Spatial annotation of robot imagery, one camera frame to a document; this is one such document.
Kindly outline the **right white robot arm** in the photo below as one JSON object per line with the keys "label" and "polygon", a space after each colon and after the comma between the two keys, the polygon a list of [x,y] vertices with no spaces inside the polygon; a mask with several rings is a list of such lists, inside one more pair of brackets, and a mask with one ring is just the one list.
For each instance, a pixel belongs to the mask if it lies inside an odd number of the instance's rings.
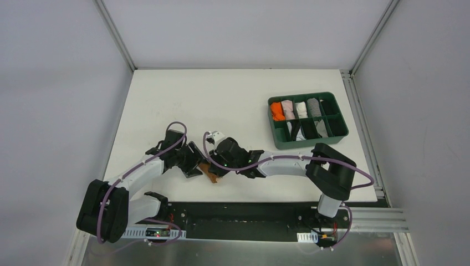
{"label": "right white robot arm", "polygon": [[322,227],[336,221],[341,203],[349,199],[357,164],[327,144],[316,144],[312,150],[295,155],[247,151],[231,137],[209,135],[205,140],[214,146],[209,152],[210,173],[219,177],[234,171],[248,178],[276,175],[308,178],[321,191],[314,218]]}

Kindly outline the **green divided plastic tray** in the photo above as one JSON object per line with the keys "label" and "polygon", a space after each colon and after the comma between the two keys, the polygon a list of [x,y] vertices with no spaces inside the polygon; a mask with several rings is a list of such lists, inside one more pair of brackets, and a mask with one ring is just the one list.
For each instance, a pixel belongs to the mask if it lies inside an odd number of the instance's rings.
{"label": "green divided plastic tray", "polygon": [[[310,98],[316,98],[319,100],[322,116],[312,117],[307,105],[307,100]],[[305,141],[289,140],[287,122],[292,120],[274,121],[272,119],[270,104],[274,102],[282,102],[283,100],[291,100],[293,102],[295,114],[294,120],[300,122],[302,126],[302,133],[306,138]],[[306,106],[308,108],[308,118],[305,119],[298,118],[298,114],[295,109],[295,103],[302,101],[306,103]],[[343,114],[340,110],[336,97],[331,92],[271,97],[268,99],[268,119],[270,122],[274,145],[280,150],[313,147],[317,143],[325,143],[329,145],[337,144],[338,142],[340,142],[340,140],[342,140],[345,136],[348,136],[349,134],[348,126],[346,125],[346,122],[343,118]],[[328,137],[326,138],[321,138],[315,128],[315,121],[319,119],[323,119],[325,122],[328,131]]]}

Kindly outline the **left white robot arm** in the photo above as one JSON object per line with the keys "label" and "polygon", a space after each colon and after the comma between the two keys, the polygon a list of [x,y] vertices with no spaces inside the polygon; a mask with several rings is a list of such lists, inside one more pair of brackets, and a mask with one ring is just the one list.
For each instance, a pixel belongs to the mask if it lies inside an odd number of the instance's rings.
{"label": "left white robot arm", "polygon": [[77,229],[101,242],[117,242],[129,226],[146,218],[156,224],[168,220],[167,197],[146,192],[133,199],[148,183],[177,167],[186,178],[202,175],[198,169],[205,158],[186,134],[168,129],[157,146],[145,152],[141,161],[124,173],[108,180],[93,180],[87,187],[77,220]]}

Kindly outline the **brown underwear beige waistband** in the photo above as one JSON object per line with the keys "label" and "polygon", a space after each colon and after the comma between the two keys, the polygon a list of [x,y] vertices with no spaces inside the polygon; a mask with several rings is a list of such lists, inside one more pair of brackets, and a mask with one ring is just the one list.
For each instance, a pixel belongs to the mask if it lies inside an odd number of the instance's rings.
{"label": "brown underwear beige waistband", "polygon": [[210,172],[210,163],[201,163],[199,169],[209,178],[212,183],[217,183],[218,176]]}

